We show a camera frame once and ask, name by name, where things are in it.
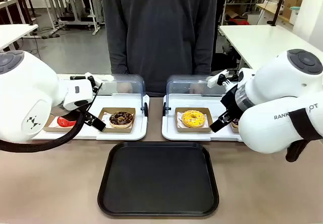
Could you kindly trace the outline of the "person right hand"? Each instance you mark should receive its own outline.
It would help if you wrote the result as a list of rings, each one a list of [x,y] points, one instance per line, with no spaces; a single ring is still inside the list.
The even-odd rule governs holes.
[[[129,82],[117,83],[117,91],[119,93],[132,93],[133,92],[132,84]]]

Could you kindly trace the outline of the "person left hand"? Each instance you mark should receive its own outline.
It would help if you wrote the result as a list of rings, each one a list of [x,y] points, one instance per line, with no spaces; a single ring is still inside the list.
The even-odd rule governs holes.
[[[200,83],[190,84],[189,93],[190,94],[202,94],[204,91],[204,85]]]

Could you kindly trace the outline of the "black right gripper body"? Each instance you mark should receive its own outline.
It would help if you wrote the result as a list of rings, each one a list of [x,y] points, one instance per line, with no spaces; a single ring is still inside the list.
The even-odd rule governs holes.
[[[221,99],[222,105],[226,108],[229,115],[241,115],[243,111],[239,108],[235,100],[237,85],[234,85]]]

